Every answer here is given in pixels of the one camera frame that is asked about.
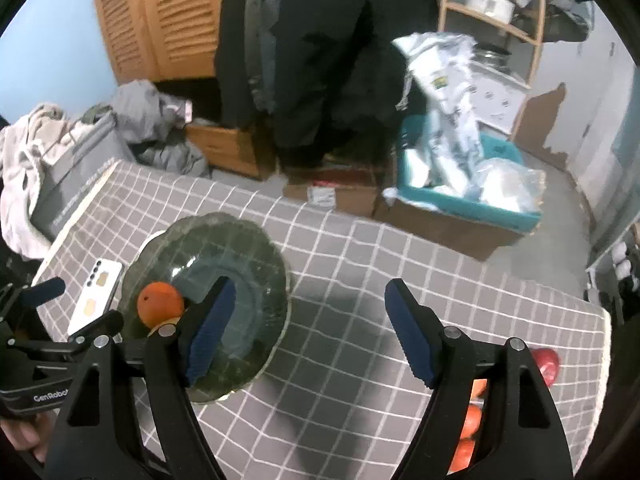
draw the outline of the wooden drawer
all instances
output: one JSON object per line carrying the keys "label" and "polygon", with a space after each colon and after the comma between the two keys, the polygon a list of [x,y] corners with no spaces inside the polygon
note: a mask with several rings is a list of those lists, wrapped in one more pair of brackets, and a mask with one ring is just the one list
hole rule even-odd
{"label": "wooden drawer", "polygon": [[212,166],[264,179],[275,169],[275,155],[263,128],[229,130],[188,124],[186,137],[207,157]]}

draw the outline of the hanging clothes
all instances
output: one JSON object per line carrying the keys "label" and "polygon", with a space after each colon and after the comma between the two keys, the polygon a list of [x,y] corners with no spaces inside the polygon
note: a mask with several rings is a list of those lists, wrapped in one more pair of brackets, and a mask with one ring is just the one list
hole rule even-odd
{"label": "hanging clothes", "polygon": [[[384,152],[378,139],[398,129],[404,77],[391,41],[435,30],[437,17],[436,0],[223,0],[222,123],[273,114],[284,163],[312,165],[358,136]],[[421,96],[414,102],[422,113]]]}
{"label": "hanging clothes", "polygon": [[396,132],[404,60],[391,42],[436,30],[437,17],[436,0],[282,0],[276,145],[311,146],[324,128]]}
{"label": "hanging clothes", "polygon": [[245,1],[222,0],[220,10],[220,44],[214,68],[222,101],[220,123],[226,128],[244,128],[256,113],[244,66]]}

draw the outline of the white phone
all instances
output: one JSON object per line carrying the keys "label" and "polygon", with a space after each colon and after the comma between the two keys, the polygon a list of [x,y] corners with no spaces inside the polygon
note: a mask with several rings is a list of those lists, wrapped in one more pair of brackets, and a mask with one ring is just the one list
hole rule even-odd
{"label": "white phone", "polygon": [[122,264],[99,258],[84,282],[66,334],[71,336],[105,313],[122,272]]}

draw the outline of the human hand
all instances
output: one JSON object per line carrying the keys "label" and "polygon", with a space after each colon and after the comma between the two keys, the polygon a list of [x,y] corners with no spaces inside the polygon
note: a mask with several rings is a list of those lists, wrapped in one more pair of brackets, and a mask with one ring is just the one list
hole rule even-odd
{"label": "human hand", "polygon": [[44,463],[53,432],[55,414],[36,415],[33,424],[25,420],[0,420],[0,428],[16,451],[32,451],[36,460]]}

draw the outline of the gray floor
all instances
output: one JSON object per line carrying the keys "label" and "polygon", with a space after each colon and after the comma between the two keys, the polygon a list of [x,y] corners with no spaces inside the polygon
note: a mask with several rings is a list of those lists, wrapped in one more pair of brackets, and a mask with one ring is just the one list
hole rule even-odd
{"label": "gray floor", "polygon": [[[581,298],[587,283],[584,267],[590,246],[589,216],[580,194],[567,174],[527,153],[522,155],[528,167],[546,172],[542,222],[533,234],[512,246],[498,248],[487,263],[523,280],[534,280]],[[282,194],[286,182],[281,175],[256,182],[219,170],[213,171],[212,177],[273,197]]]}

